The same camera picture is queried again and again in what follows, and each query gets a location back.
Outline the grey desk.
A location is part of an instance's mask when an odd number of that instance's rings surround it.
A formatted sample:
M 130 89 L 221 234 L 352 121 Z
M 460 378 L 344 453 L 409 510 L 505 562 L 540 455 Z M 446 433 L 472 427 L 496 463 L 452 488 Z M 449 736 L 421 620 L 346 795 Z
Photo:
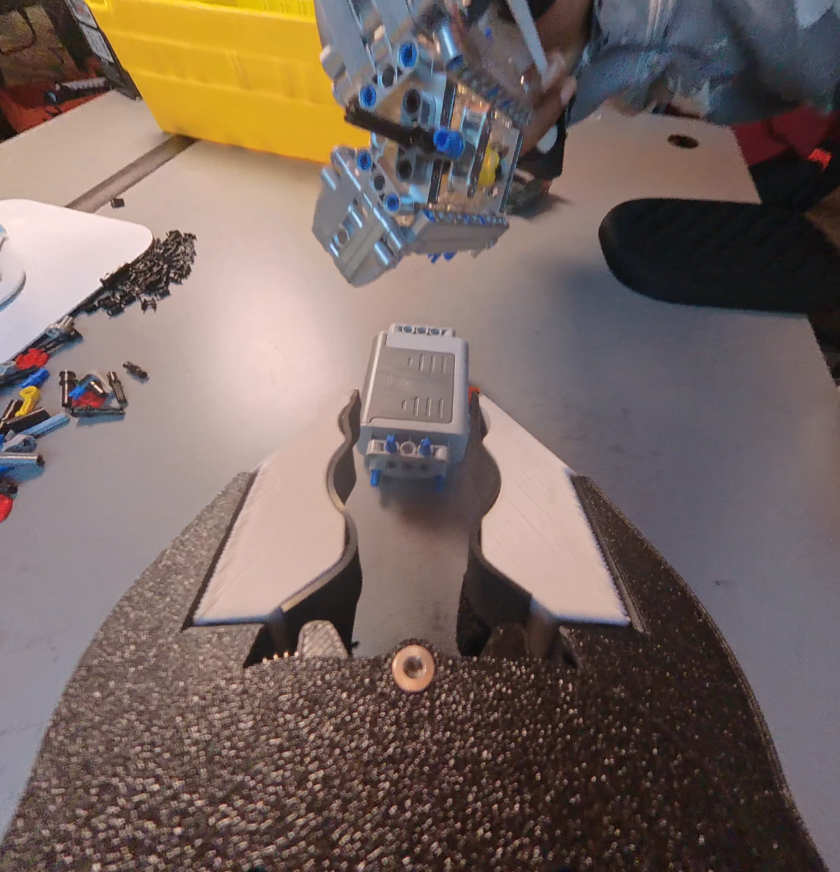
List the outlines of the grey desk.
M 616 204 L 748 201 L 731 134 L 601 113 L 547 207 L 491 252 L 409 258 L 346 285 L 310 224 L 319 169 L 197 142 L 175 152 L 113 94 L 0 145 L 0 200 L 197 236 L 155 312 L 79 321 L 56 369 L 125 360 L 124 421 L 61 428 L 0 524 L 0 839 L 66 682 L 124 593 L 230 480 L 361 386 L 392 322 L 454 327 L 470 375 L 592 477 L 713 616 L 798 809 L 840 870 L 840 401 L 806 321 L 624 289 L 600 255 Z

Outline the grey transparent engine model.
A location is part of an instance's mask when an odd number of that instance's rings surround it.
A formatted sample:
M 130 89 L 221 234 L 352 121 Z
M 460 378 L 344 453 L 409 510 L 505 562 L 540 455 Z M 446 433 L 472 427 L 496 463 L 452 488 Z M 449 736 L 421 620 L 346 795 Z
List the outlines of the grey transparent engine model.
M 567 113 L 531 151 L 539 79 L 517 72 L 509 2 L 317 1 L 321 65 L 371 135 L 321 171 L 313 232 L 361 287 L 405 256 L 477 256 L 509 227 L 515 180 L 563 168 Z

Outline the grey battery box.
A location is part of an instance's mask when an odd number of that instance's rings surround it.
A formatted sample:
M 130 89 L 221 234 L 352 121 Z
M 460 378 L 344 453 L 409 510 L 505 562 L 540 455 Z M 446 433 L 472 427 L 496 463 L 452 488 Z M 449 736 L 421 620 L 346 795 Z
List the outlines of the grey battery box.
M 454 329 L 393 323 L 377 335 L 361 391 L 356 442 L 370 477 L 429 481 L 464 460 L 469 442 L 469 346 Z

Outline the pile of black links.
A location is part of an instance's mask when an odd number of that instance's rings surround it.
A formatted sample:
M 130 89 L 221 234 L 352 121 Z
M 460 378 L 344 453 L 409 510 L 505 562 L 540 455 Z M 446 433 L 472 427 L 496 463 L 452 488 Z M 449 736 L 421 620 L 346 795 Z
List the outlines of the pile of black links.
M 192 273 L 196 260 L 196 234 L 169 231 L 155 238 L 136 260 L 127 263 L 101 280 L 99 288 L 78 307 L 78 312 L 103 311 L 117 317 L 133 304 L 142 311 L 155 311 L 158 302 L 172 293 Z

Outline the yellow plastic bin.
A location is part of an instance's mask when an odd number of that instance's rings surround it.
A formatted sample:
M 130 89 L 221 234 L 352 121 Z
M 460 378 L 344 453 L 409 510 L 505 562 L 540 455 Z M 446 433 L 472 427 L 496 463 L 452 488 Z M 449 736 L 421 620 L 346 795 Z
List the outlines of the yellow plastic bin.
M 324 163 L 369 145 L 321 67 L 311 1 L 87 6 L 166 133 Z

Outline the red plastic seat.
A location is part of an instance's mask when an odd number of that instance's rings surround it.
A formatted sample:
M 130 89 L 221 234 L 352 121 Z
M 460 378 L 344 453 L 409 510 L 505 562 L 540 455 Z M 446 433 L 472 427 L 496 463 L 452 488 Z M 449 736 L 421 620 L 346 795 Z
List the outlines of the red plastic seat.
M 840 111 L 803 107 L 731 129 L 763 204 L 807 212 L 840 186 Z

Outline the pile of mixed building pieces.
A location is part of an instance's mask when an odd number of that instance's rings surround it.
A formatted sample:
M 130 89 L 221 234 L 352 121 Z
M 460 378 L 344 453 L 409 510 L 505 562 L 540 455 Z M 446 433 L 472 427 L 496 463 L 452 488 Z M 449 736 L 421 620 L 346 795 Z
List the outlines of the pile of mixed building pieces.
M 15 504 L 19 484 L 40 474 L 45 458 L 41 440 L 71 423 L 123 420 L 129 397 L 121 375 L 113 370 L 77 375 L 62 369 L 53 377 L 58 409 L 44 406 L 44 388 L 52 379 L 53 355 L 81 339 L 76 320 L 66 316 L 14 357 L 0 364 L 0 397 L 11 393 L 0 411 L 0 525 Z

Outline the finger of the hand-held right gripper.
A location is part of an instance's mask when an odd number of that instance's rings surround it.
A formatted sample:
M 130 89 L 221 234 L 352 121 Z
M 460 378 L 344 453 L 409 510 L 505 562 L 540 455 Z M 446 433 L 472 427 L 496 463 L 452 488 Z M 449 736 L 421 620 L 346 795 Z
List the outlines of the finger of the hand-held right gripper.
M 528 2 L 509 1 L 509 10 L 514 26 L 519 31 L 519 38 L 516 40 L 519 45 L 514 45 L 511 49 L 511 60 L 517 72 L 527 74 L 532 66 L 540 83 L 547 85 L 550 65 Z

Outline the person's right hand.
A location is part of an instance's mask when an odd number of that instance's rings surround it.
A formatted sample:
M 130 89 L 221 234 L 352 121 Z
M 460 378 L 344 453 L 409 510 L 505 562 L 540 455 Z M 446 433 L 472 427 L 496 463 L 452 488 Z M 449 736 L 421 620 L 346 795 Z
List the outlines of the person's right hand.
M 548 66 L 537 94 L 533 124 L 524 135 L 524 151 L 537 146 L 571 100 L 576 89 L 573 71 L 588 42 L 592 15 L 593 1 L 556 1 L 538 19 Z

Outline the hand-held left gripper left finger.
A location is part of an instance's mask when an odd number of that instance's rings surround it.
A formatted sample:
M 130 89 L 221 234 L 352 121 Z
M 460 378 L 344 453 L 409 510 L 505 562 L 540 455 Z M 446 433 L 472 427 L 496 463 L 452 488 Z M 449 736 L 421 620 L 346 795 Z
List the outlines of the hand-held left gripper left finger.
M 356 485 L 358 391 L 252 472 L 192 605 L 192 626 L 258 625 L 245 662 L 346 659 L 362 588 L 347 501 Z

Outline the person's right forearm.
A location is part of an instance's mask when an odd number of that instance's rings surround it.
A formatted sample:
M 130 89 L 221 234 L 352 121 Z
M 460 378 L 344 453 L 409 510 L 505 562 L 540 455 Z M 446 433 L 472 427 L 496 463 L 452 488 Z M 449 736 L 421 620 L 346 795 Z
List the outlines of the person's right forearm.
M 840 1 L 595 2 L 567 125 L 611 101 L 717 125 L 840 111 Z

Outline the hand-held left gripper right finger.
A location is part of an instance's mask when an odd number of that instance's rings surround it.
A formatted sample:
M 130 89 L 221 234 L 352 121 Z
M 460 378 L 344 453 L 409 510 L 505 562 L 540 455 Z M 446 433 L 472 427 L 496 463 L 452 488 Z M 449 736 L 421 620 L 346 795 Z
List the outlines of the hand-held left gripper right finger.
M 481 655 L 496 630 L 523 639 L 521 657 L 549 659 L 560 631 L 632 625 L 618 570 L 578 476 L 487 396 L 471 399 L 487 495 L 469 534 L 456 640 Z

